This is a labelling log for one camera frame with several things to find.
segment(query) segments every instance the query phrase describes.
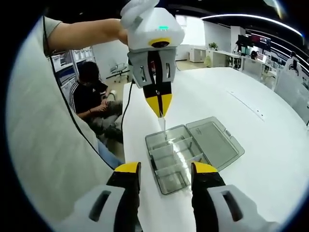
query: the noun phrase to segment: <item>white table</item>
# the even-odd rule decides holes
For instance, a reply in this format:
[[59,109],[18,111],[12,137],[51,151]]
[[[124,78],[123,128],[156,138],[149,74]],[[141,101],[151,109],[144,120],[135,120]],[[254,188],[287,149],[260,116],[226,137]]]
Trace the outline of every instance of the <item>white table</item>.
[[[217,117],[245,149],[221,177],[254,200],[266,220],[283,223],[309,183],[309,134],[298,114],[266,86],[231,68],[176,72],[172,91],[167,129]],[[190,190],[165,196],[157,188],[145,136],[159,132],[160,126],[135,85],[123,129],[126,162],[142,163],[139,219],[144,231],[195,231]]]

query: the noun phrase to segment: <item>white floor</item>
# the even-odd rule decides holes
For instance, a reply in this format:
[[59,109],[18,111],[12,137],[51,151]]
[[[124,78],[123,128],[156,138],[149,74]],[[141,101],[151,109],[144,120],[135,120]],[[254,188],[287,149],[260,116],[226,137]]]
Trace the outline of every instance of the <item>white floor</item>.
[[[189,69],[200,69],[205,68],[206,66],[204,63],[192,63],[188,60],[184,61],[177,61],[176,62],[177,68],[179,70],[189,70]],[[117,91],[117,100],[123,99],[123,90],[124,90],[124,84],[126,83],[126,76],[122,77],[122,81],[119,83],[118,81],[115,83],[117,77],[111,77],[106,80],[106,84],[111,87],[112,89]],[[118,157],[123,162],[125,161],[125,154],[124,154],[124,148],[123,145],[117,142],[109,141],[107,144],[108,149],[113,152],[116,157]]]

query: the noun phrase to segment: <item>person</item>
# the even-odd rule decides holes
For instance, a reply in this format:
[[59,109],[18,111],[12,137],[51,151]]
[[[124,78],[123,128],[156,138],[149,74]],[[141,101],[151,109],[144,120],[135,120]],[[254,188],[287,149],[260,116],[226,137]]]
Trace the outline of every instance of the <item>person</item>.
[[104,134],[105,138],[123,143],[122,132],[113,122],[122,114],[122,101],[101,100],[100,94],[105,93],[105,96],[108,96],[110,91],[110,88],[99,80],[97,64],[85,62],[79,67],[78,81],[71,87],[70,107],[88,123],[98,137]]
[[4,109],[8,148],[26,197],[52,228],[79,198],[105,185],[113,170],[98,155],[102,144],[95,133],[72,113],[87,140],[77,130],[44,48],[81,49],[114,40],[127,44],[119,19],[66,24],[41,17],[16,54]]
[[286,61],[283,71],[287,72],[290,76],[299,79],[301,83],[303,82],[302,69],[299,60],[296,58],[295,52],[291,52],[291,58]]
[[257,58],[257,52],[256,51],[252,51],[251,52],[251,59],[256,60],[256,58]]

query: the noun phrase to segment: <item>black cable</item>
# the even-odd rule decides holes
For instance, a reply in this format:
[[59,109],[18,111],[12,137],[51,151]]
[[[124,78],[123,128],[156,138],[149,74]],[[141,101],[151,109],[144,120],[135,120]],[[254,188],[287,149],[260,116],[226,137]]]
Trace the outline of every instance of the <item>black cable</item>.
[[122,135],[124,133],[123,129],[122,129],[122,124],[124,122],[124,118],[125,118],[127,107],[129,106],[129,103],[130,103],[132,86],[133,86],[133,80],[131,81],[131,86],[130,86],[130,91],[129,91],[129,98],[127,100],[126,108],[125,108],[124,114],[122,115],[122,119],[121,119],[121,132],[122,132]]
[[71,116],[71,119],[76,127],[76,129],[78,130],[78,132],[86,139],[86,141],[89,143],[89,145],[92,147],[92,149],[97,153],[97,155],[112,169],[114,170],[114,168],[112,168],[101,156],[100,154],[97,152],[97,150],[93,147],[93,145],[90,143],[90,141],[86,138],[86,136],[83,134],[82,130],[79,128],[74,116],[73,116],[73,113],[71,111],[71,108],[61,90],[61,87],[60,87],[60,83],[59,83],[59,79],[57,78],[57,73],[56,73],[56,70],[55,70],[55,66],[54,66],[54,63],[53,63],[53,59],[52,59],[52,56],[51,56],[51,50],[50,50],[50,47],[49,47],[49,44],[48,44],[48,40],[47,40],[47,32],[46,32],[46,26],[45,26],[45,16],[43,16],[43,30],[44,30],[44,41],[46,43],[46,47],[47,47],[47,53],[48,53],[48,57],[50,59],[50,62],[52,64],[52,69],[53,69],[53,73],[54,73],[54,76],[55,76],[55,79],[56,79],[56,82],[57,82],[57,85],[58,85],[58,88],[59,88],[59,91],[62,95],[62,98],[66,104],[66,107],[68,109],[68,112]]

